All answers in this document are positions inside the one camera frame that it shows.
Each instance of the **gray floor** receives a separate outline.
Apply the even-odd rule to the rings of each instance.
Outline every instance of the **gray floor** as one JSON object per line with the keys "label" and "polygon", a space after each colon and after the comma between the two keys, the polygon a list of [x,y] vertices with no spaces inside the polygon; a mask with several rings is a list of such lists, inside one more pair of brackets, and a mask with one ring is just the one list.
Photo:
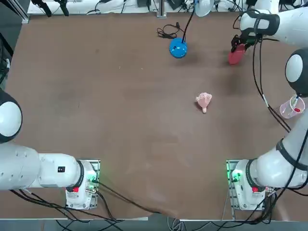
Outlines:
{"label": "gray floor", "polygon": [[[21,5],[27,9],[30,0],[20,0]],[[0,3],[0,32],[5,36],[8,43],[14,49],[18,35],[21,29],[21,19]],[[68,224],[68,221],[60,221],[63,225]],[[199,228],[205,222],[186,222],[187,231]],[[103,229],[108,224],[103,220],[91,221],[88,224],[80,224],[74,222],[69,226],[73,231],[97,231]],[[167,218],[163,215],[153,215],[149,217],[149,221],[124,221],[118,224],[124,231],[167,231]],[[54,220],[2,220],[0,221],[1,231],[15,230],[31,230],[31,231],[60,231],[61,227]],[[216,231],[217,227],[212,224],[208,225],[203,230]],[[270,225],[259,224],[256,226],[243,225],[238,228],[229,229],[230,231],[307,231],[308,223],[303,222],[272,222]]]}

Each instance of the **black label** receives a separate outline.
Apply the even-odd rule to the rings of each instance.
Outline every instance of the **black label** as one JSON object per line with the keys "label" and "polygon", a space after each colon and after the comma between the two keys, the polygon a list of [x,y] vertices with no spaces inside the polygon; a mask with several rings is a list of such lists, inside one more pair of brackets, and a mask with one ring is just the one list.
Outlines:
{"label": "black label", "polygon": [[65,167],[64,166],[63,167],[59,166],[58,167],[58,172],[65,172]]}

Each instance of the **pink object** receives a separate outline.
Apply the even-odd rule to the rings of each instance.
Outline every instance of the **pink object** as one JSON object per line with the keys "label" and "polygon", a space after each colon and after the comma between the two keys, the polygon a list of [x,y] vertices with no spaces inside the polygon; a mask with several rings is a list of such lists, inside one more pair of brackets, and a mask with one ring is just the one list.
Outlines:
{"label": "pink object", "polygon": [[203,113],[206,113],[206,107],[210,103],[211,99],[212,95],[205,92],[201,93],[198,97],[196,97],[197,103],[200,107],[202,107]]}
{"label": "pink object", "polygon": [[240,62],[246,51],[245,44],[240,44],[234,52],[230,52],[228,55],[229,64],[235,65]]}

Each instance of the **pink toy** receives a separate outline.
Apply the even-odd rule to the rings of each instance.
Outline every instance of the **pink toy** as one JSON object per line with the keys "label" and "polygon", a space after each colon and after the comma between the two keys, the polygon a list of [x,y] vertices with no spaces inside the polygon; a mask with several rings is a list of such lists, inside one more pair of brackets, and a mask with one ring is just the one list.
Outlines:
{"label": "pink toy", "polygon": [[197,100],[199,106],[202,107],[203,113],[206,113],[206,107],[210,103],[211,99],[212,99],[212,95],[205,93],[205,92],[200,93],[200,95],[198,97],[196,97],[196,100]]}

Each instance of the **black cable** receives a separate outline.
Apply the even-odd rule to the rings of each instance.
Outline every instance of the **black cable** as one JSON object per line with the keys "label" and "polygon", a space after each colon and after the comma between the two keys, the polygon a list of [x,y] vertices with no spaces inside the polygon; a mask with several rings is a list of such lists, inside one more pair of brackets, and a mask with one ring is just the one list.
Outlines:
{"label": "black cable", "polygon": [[58,9],[60,9],[60,6],[52,14],[56,13],[58,11]]}
{"label": "black cable", "polygon": [[187,28],[188,28],[189,23],[190,23],[191,20],[192,20],[192,17],[193,17],[193,14],[194,14],[194,10],[195,10],[195,7],[193,8],[192,14],[191,14],[191,16],[189,17],[188,22],[187,22],[187,24],[186,24],[186,27],[185,27],[185,30],[184,30],[184,34],[183,34],[183,38],[182,38],[182,43],[186,40],[186,31],[187,31]]}
{"label": "black cable", "polygon": [[97,8],[97,6],[98,6],[98,4],[100,4],[101,3],[101,1],[98,1],[97,3],[96,3],[96,5],[95,5],[95,7],[94,7],[94,11],[100,11],[100,10],[97,10],[96,8]]}
{"label": "black cable", "polygon": [[67,217],[69,220],[73,220],[73,221],[79,221],[79,222],[81,222],[81,223],[88,223],[89,221],[83,221],[83,220],[79,220],[71,211],[69,211],[69,210],[67,210],[66,208],[64,208],[63,210],[65,210],[65,211],[67,211],[74,219],[72,219],[72,218],[70,218],[66,213],[64,213],[63,211],[61,211],[59,208],[55,208],[54,206],[58,206],[57,204],[53,204],[53,203],[49,203],[49,202],[47,202],[47,201],[45,201],[44,199],[42,199],[42,198],[40,198],[39,196],[37,196],[36,194],[34,194],[34,193],[32,193],[35,197],[37,197],[39,200],[36,200],[36,199],[34,199],[34,198],[32,198],[32,197],[30,197],[30,196],[28,196],[27,194],[25,194],[25,192],[23,191],[23,190],[19,190],[20,191],[20,193],[24,196],[24,197],[26,197],[26,198],[28,198],[29,200],[33,200],[33,201],[35,201],[35,202],[44,202],[44,203],[46,203],[46,204],[48,204],[48,205],[50,205],[50,206],[53,206],[53,208],[54,209],[56,209],[58,212],[60,212],[60,213],[62,213],[65,217]]}
{"label": "black cable", "polygon": [[[263,89],[260,89],[259,86],[258,86],[258,83],[257,83],[257,78],[256,78],[256,73],[255,73],[255,55],[256,55],[256,45],[257,43],[259,42],[259,38],[257,38],[255,40],[255,43],[254,43],[254,48],[253,48],[253,57],[252,57],[252,69],[253,69],[253,76],[254,76],[254,82],[255,82],[255,85],[256,85],[256,88],[257,88],[257,91],[259,93],[259,95],[261,96],[262,100],[265,101],[265,97],[264,97],[264,94],[262,93],[263,92]],[[261,38],[261,41],[260,41],[260,53],[261,53],[261,47],[262,47],[262,38]],[[260,68],[260,82],[262,83],[262,70]],[[271,107],[271,105],[268,103],[268,110],[269,112],[272,114],[272,116],[275,118],[275,120],[287,131],[287,132],[290,132],[291,128],[290,126],[284,121],[284,119]]]}
{"label": "black cable", "polygon": [[109,218],[105,218],[105,217],[100,216],[100,215],[97,215],[97,214],[89,213],[89,212],[86,212],[86,211],[84,211],[84,210],[74,209],[74,208],[70,208],[70,207],[63,207],[63,206],[57,205],[57,204],[55,204],[55,203],[50,203],[50,202],[45,203],[45,202],[43,202],[43,201],[42,201],[42,202],[37,202],[34,198],[28,199],[27,197],[24,197],[24,196],[20,195],[19,193],[17,193],[17,192],[14,191],[14,190],[10,190],[10,191],[11,191],[12,193],[14,193],[15,195],[17,195],[18,197],[20,197],[20,198],[22,198],[22,199],[24,199],[24,200],[26,200],[26,201],[28,201],[28,202],[37,204],[37,205],[41,205],[41,206],[44,206],[44,207],[50,207],[50,208],[64,209],[64,210],[73,210],[73,211],[77,211],[77,212],[84,213],[84,214],[87,214],[87,215],[91,215],[91,216],[94,216],[94,217],[98,217],[98,218],[105,219],[106,222],[108,222],[109,224],[113,224],[113,226],[114,226],[115,228],[117,228],[117,229],[120,230],[120,231],[123,231],[123,230],[120,229],[118,226],[116,226],[114,223],[112,223],[112,221],[111,221]]}
{"label": "black cable", "polygon": [[187,5],[186,5],[187,1],[188,1],[188,0],[186,0],[186,1],[184,2],[184,4],[182,4],[182,6],[181,6],[181,8],[179,9],[178,12],[180,12],[181,9],[182,9],[183,7],[187,9]]}
{"label": "black cable", "polygon": [[288,188],[288,189],[291,190],[291,191],[300,190],[300,189],[304,188],[307,185],[307,183],[308,183],[308,176],[306,177],[305,182],[301,186],[299,186],[298,188]]}
{"label": "black cable", "polygon": [[239,30],[240,28],[239,27],[234,27],[234,25],[235,25],[235,23],[236,23],[236,21],[238,20],[238,18],[240,17],[240,15],[239,16],[237,16],[236,17],[236,19],[234,20],[234,22],[233,22],[233,29],[237,29],[237,30]]}
{"label": "black cable", "polygon": [[111,191],[111,192],[113,192],[114,194],[118,195],[119,197],[121,197],[121,198],[124,199],[125,201],[127,201],[127,202],[129,202],[129,203],[135,205],[135,206],[138,207],[138,208],[143,209],[144,211],[147,211],[147,212],[150,212],[150,213],[158,213],[158,214],[160,214],[160,213],[157,212],[157,211],[153,211],[153,210],[147,209],[147,208],[145,208],[145,207],[143,207],[143,206],[141,206],[141,205],[135,203],[134,201],[132,201],[132,200],[126,198],[125,196],[119,194],[119,193],[116,192],[115,190],[111,189],[111,188],[108,187],[107,185],[105,185],[105,184],[103,184],[103,183],[101,183],[101,182],[99,182],[99,181],[97,181],[97,180],[93,180],[92,182],[97,183],[97,184],[99,184],[99,185],[105,187],[106,189],[108,189],[109,191]]}
{"label": "black cable", "polygon": [[201,229],[203,229],[205,226],[207,226],[209,223],[211,223],[211,222],[208,222],[208,223],[202,225],[201,227],[199,227],[199,228],[197,228],[197,229],[194,229],[194,230],[191,230],[191,231],[201,230]]}
{"label": "black cable", "polygon": [[118,222],[115,218],[114,218],[114,216],[112,216],[112,213],[111,213],[111,211],[110,211],[110,209],[109,209],[109,206],[108,206],[108,204],[107,204],[107,202],[106,202],[106,199],[104,198],[104,196],[100,193],[100,192],[96,192],[99,196],[100,196],[100,198],[103,200],[103,202],[104,202],[104,204],[105,204],[105,208],[106,208],[106,210],[107,210],[107,213],[108,213],[108,215],[109,215],[109,217],[114,221],[114,222]]}
{"label": "black cable", "polygon": [[72,231],[72,230],[70,230],[69,228],[68,228],[68,226],[63,226],[58,220],[56,220],[56,222],[58,223],[58,225],[60,226],[60,227],[62,227],[63,228],[63,230],[67,230],[67,231]]}
{"label": "black cable", "polygon": [[231,0],[226,0],[226,1],[231,2],[232,4],[234,4],[233,6],[236,6],[236,7],[237,7],[237,8],[235,8],[235,9],[239,9],[239,11],[243,11],[243,9],[242,9],[236,2],[231,1]]}
{"label": "black cable", "polygon": [[123,11],[124,11],[125,3],[126,3],[126,0],[124,0],[123,7],[122,7],[122,10],[121,10],[121,13],[123,13]]}
{"label": "black cable", "polygon": [[[177,31],[176,32],[172,32],[172,33],[166,33],[165,32],[165,28],[167,26],[170,26],[170,27],[173,27],[173,28],[176,28]],[[181,29],[179,23],[177,22],[176,25],[172,25],[172,24],[167,24],[167,25],[164,25],[163,29],[162,28],[157,28],[156,29],[157,31],[157,35],[160,37],[160,38],[163,38],[163,39],[175,39],[178,37],[177,33],[179,31],[182,31],[184,33],[184,31]]]}
{"label": "black cable", "polygon": [[70,226],[73,222],[74,222],[74,220],[71,221],[71,222],[65,227],[65,229],[68,228],[68,226]]}
{"label": "black cable", "polygon": [[183,225],[184,225],[185,231],[188,231],[184,221],[183,221]]}
{"label": "black cable", "polygon": [[291,6],[294,8],[294,9],[297,9],[297,8],[300,8],[303,4],[303,0],[300,0],[300,4],[299,5],[296,5],[294,6],[293,2],[291,1]]}
{"label": "black cable", "polygon": [[156,2],[155,2],[155,0],[153,0],[153,2],[154,2],[154,6],[155,6],[155,8],[156,8],[157,12],[159,12],[159,10],[158,10],[158,8],[157,8],[157,6],[156,6]]}
{"label": "black cable", "polygon": [[296,193],[298,195],[301,195],[301,196],[308,196],[308,194],[303,194],[303,193],[297,192],[296,190],[293,190],[293,189],[289,189],[289,190],[291,190],[292,192],[294,192],[294,193]]}
{"label": "black cable", "polygon": [[[297,159],[296,159],[295,166],[298,164],[298,162],[299,162],[299,160],[300,160],[300,158],[301,158],[301,156],[302,156],[304,147],[305,147],[305,145],[306,145],[307,138],[308,138],[308,129],[307,129],[306,134],[305,134],[305,136],[304,136],[304,140],[303,140],[303,142],[302,142],[302,145],[301,145],[301,148],[300,148],[298,157],[297,157]],[[254,224],[254,225],[256,225],[256,224],[262,222],[264,219],[266,219],[266,218],[268,217],[268,215],[271,214],[271,212],[272,212],[273,208],[275,207],[275,205],[276,205],[278,199],[282,196],[282,194],[285,192],[285,190],[288,189],[288,186],[289,186],[289,184],[290,184],[290,182],[291,182],[291,180],[292,180],[292,178],[293,178],[293,176],[294,176],[295,171],[296,171],[296,167],[293,168],[293,170],[292,170],[292,172],[291,172],[291,175],[290,175],[290,177],[289,177],[289,180],[287,181],[285,187],[282,189],[281,193],[280,193],[277,197],[275,197],[273,203],[271,203],[271,205],[270,205],[269,209],[267,210],[267,212],[262,213],[262,215],[261,215],[260,217],[254,219],[254,220],[252,220],[252,221],[249,221],[249,219],[251,218],[251,216],[253,215],[253,213],[256,211],[256,209],[261,205],[261,203],[263,203],[263,202],[264,202],[265,200],[267,200],[269,197],[266,197],[265,199],[263,199],[263,200],[261,201],[261,203],[259,203],[259,204],[256,206],[256,209],[253,211],[253,213],[252,213],[245,221],[234,221],[234,222],[236,222],[236,223],[240,223],[239,225],[224,227],[224,225],[225,225],[227,222],[225,222],[222,226],[216,225],[216,224],[213,223],[213,222],[212,222],[212,223],[213,223],[214,225],[218,226],[218,227],[219,227],[218,230],[220,230],[221,228],[234,228],[234,227],[238,227],[238,226],[243,225],[243,224]]]}

